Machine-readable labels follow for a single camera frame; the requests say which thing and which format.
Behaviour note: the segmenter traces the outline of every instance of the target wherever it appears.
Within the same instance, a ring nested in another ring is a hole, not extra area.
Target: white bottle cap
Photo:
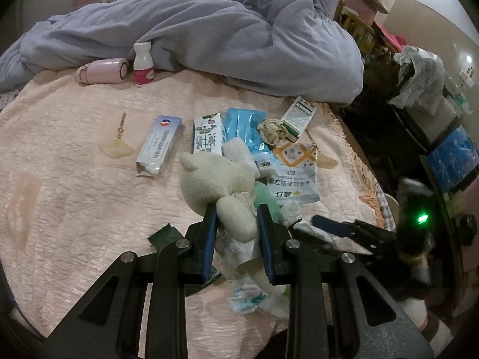
[[[135,43],[133,48],[135,49],[135,51],[149,51],[151,48],[151,42]]]

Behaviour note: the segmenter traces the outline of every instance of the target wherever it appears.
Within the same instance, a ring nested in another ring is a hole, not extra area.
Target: metal screw
[[[356,258],[354,257],[353,254],[350,254],[349,252],[346,252],[345,254],[341,255],[341,259],[343,260],[343,262],[353,263]]]
[[[296,239],[289,239],[286,241],[286,247],[288,248],[299,248],[299,245],[301,243],[297,241]]]
[[[128,251],[128,252],[124,252],[123,254],[121,254],[120,256],[120,260],[123,262],[123,263],[129,263],[131,262],[133,259],[135,259],[135,254],[131,251]]]
[[[176,246],[178,248],[188,248],[190,246],[190,241],[188,239],[180,239],[176,241]]]

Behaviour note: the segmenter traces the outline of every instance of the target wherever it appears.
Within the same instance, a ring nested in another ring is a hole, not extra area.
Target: pink thermos
[[[86,85],[94,83],[122,83],[128,71],[125,58],[103,59],[87,63],[77,70],[75,80]]]

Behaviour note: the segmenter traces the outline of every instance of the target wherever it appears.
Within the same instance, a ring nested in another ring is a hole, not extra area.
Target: blue package
[[[461,182],[479,164],[476,147],[461,126],[427,156],[434,178],[442,193]]]
[[[226,141],[239,136],[248,146],[262,177],[278,174],[278,160],[263,142],[257,128],[266,112],[253,109],[230,108],[223,122]]]

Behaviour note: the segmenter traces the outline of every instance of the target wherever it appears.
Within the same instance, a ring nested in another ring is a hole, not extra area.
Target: blanket fringe
[[[336,130],[337,134],[344,141],[346,149],[348,150],[348,153],[353,161],[354,172],[365,187],[365,192],[361,196],[359,196],[359,199],[374,210],[376,216],[376,226],[384,228],[384,218],[381,214],[379,201],[376,197],[376,182],[373,177],[373,174],[371,173],[371,170],[369,170],[369,168],[364,164],[361,158],[358,157],[356,152],[349,145],[348,141],[346,140],[346,135],[342,130],[341,123],[334,115],[329,105],[326,103],[319,103],[318,105],[321,107],[324,115],[327,117],[332,127]]]

